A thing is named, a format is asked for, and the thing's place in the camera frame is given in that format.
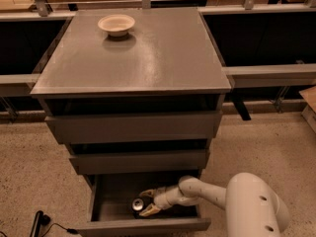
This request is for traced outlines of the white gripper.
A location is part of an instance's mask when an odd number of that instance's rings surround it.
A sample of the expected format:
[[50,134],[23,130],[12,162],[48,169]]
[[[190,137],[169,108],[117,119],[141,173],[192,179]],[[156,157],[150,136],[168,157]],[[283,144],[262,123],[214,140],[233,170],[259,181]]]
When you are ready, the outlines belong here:
[[148,217],[175,205],[176,187],[171,186],[149,189],[141,192],[139,195],[142,198],[153,198],[154,203],[150,203],[139,213],[141,217]]

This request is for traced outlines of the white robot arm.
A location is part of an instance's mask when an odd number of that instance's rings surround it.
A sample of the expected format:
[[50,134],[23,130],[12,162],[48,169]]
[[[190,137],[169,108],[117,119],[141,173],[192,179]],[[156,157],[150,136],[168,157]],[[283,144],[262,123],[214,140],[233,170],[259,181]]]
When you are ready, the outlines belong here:
[[280,237],[290,221],[284,201],[265,181],[251,173],[236,174],[226,188],[184,176],[177,185],[150,189],[139,195],[153,199],[139,213],[142,217],[174,205],[197,205],[203,198],[225,210],[228,237]]

